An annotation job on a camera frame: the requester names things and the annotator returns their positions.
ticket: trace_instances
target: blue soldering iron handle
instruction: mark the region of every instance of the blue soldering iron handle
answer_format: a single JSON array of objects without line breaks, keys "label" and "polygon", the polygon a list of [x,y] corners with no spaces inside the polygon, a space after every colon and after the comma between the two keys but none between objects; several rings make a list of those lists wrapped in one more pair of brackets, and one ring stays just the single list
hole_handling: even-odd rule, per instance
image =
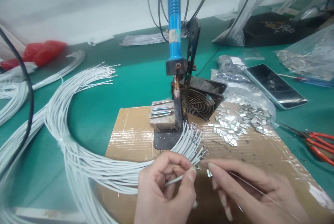
[{"label": "blue soldering iron handle", "polygon": [[168,0],[169,60],[181,57],[181,0]]}]

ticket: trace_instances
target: smartphone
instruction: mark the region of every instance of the smartphone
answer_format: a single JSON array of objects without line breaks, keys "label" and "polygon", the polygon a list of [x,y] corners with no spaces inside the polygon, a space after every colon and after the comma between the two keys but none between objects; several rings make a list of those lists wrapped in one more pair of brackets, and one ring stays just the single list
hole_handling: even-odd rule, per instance
[{"label": "smartphone", "polygon": [[265,64],[249,67],[244,72],[281,110],[291,109],[307,103],[307,100],[301,94]]}]

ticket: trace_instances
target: hand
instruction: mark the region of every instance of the hand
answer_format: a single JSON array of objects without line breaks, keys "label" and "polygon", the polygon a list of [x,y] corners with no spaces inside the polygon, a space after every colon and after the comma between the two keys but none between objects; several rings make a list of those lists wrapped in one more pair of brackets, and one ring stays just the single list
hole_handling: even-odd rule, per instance
[{"label": "hand", "polygon": [[[232,214],[229,198],[232,198],[254,224],[309,223],[307,213],[298,201],[289,181],[283,176],[266,174],[255,166],[232,159],[209,159],[201,163],[210,170],[213,176],[213,189],[218,190],[230,221]],[[230,175],[229,171],[243,177],[290,214],[247,183]]]},{"label": "hand", "polygon": [[[166,182],[183,175],[177,195],[175,183]],[[184,224],[196,200],[196,168],[183,155],[163,152],[139,173],[134,224]]]}]

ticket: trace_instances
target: screwdriver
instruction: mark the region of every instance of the screwdriver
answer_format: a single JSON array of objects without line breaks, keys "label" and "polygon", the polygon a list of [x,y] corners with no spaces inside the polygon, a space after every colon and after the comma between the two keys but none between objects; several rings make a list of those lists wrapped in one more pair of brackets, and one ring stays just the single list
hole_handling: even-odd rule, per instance
[{"label": "screwdriver", "polygon": [[291,75],[286,75],[286,74],[277,74],[277,75],[294,78],[296,81],[301,81],[307,84],[316,85],[320,87],[332,87],[333,86],[333,83],[330,81],[322,81],[318,79],[305,78],[305,77],[296,77],[296,76],[291,76]]}]

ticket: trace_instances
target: fingernail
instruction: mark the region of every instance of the fingernail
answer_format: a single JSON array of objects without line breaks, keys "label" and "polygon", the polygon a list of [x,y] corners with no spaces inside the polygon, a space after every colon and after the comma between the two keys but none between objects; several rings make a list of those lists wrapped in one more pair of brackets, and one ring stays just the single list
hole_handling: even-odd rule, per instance
[{"label": "fingernail", "polygon": [[198,203],[197,203],[197,201],[195,201],[194,205],[192,206],[192,208],[195,209],[195,208],[197,208],[197,206],[198,206]]},{"label": "fingernail", "polygon": [[229,207],[225,208],[225,213],[226,213],[226,217],[229,221],[233,221],[233,217],[232,217],[232,213],[231,213],[231,209]]},{"label": "fingernail", "polygon": [[222,202],[222,205],[225,208],[227,206],[227,200],[224,194],[220,197],[220,201]]},{"label": "fingernail", "polygon": [[188,177],[192,182],[195,182],[197,169],[196,167],[189,168]]},{"label": "fingernail", "polygon": [[210,162],[209,162],[209,164],[208,164],[208,168],[209,168],[210,171],[211,171],[211,168],[213,168],[213,167],[216,167],[216,165],[213,164],[213,163],[210,163]]},{"label": "fingernail", "polygon": [[202,166],[208,168],[208,160],[201,160]]},{"label": "fingernail", "polygon": [[214,178],[212,178],[212,189],[213,189],[213,190],[216,190],[216,189],[217,189],[217,187],[218,187],[218,185],[217,185],[217,183],[216,183],[215,179],[214,179]]}]

